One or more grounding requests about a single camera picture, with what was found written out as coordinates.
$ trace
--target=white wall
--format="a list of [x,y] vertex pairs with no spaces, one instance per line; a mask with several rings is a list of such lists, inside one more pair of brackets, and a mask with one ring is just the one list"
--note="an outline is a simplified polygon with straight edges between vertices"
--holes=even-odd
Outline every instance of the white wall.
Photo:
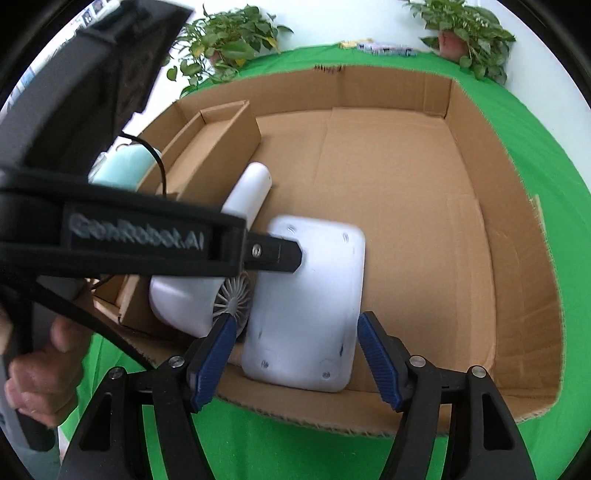
[[515,34],[507,88],[544,124],[591,190],[591,108],[546,45],[496,0],[480,0]]

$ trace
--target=white cylindrical object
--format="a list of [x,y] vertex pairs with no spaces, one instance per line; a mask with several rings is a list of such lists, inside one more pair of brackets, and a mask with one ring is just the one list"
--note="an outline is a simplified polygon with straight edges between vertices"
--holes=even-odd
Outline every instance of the white cylindrical object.
[[[222,212],[245,218],[250,229],[271,185],[269,170],[261,163],[251,163],[232,189]],[[252,292],[248,278],[242,276],[226,280],[155,275],[150,282],[150,306],[161,322],[189,335],[205,337],[213,326],[214,309],[218,313],[223,311],[221,303],[228,301],[231,312],[237,307],[249,311],[243,300]],[[241,323],[240,334],[246,319],[237,321]]]
[[251,163],[223,204],[222,212],[246,218],[246,228],[250,229],[271,185],[267,167],[262,163]]

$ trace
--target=black cable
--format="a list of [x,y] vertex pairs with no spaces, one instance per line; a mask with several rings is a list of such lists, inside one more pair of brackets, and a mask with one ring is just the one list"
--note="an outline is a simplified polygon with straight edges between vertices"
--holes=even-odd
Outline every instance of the black cable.
[[[164,169],[164,164],[162,163],[162,160],[160,159],[160,155],[158,155],[158,152],[156,152],[154,147],[152,145],[150,145],[148,142],[146,142],[146,140],[144,140],[143,138],[136,137],[135,135],[129,135],[129,134],[126,134],[125,132],[121,132],[120,137],[127,138],[128,140],[131,140],[131,141],[141,144],[154,157],[154,160],[156,161],[156,165],[158,165],[158,168],[160,169],[160,177],[162,178],[162,195],[164,197],[166,197],[166,170]],[[104,284],[106,284],[113,277],[114,277],[114,275],[108,275],[107,277],[103,278],[102,280],[99,280],[94,285],[91,285],[90,289],[96,290],[97,288],[102,287]]]
[[129,135],[129,134],[126,134],[125,132],[121,132],[120,137],[127,138],[129,140],[132,140],[134,142],[137,142],[137,143],[143,145],[145,147],[145,149],[148,150],[152,154],[152,156],[154,157],[154,160],[158,164],[158,168],[160,169],[160,176],[162,177],[162,195],[166,197],[166,170],[164,169],[164,164],[162,163],[162,160],[160,159],[158,152],[156,152],[154,147],[152,147],[152,145],[150,145],[148,142],[146,142],[146,140],[144,140],[143,138],[136,137],[134,135]]

